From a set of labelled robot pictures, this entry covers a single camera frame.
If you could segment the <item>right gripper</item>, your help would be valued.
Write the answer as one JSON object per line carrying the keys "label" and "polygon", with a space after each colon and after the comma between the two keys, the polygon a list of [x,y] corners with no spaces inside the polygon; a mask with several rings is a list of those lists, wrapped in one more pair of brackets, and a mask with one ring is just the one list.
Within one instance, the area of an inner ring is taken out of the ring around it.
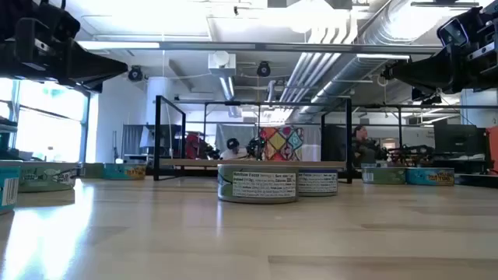
{"label": "right gripper", "polygon": [[397,61],[383,70],[424,93],[476,92],[497,87],[497,2],[473,7],[447,22],[447,46],[419,61]]}

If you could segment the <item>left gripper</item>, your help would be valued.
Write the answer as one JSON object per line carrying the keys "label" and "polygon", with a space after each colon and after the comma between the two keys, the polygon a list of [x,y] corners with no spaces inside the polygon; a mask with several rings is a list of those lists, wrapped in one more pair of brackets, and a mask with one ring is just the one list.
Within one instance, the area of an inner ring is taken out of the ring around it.
{"label": "left gripper", "polygon": [[102,93],[103,81],[125,73],[124,62],[93,54],[76,41],[78,21],[22,18],[1,42],[1,77],[56,81],[83,93]]}

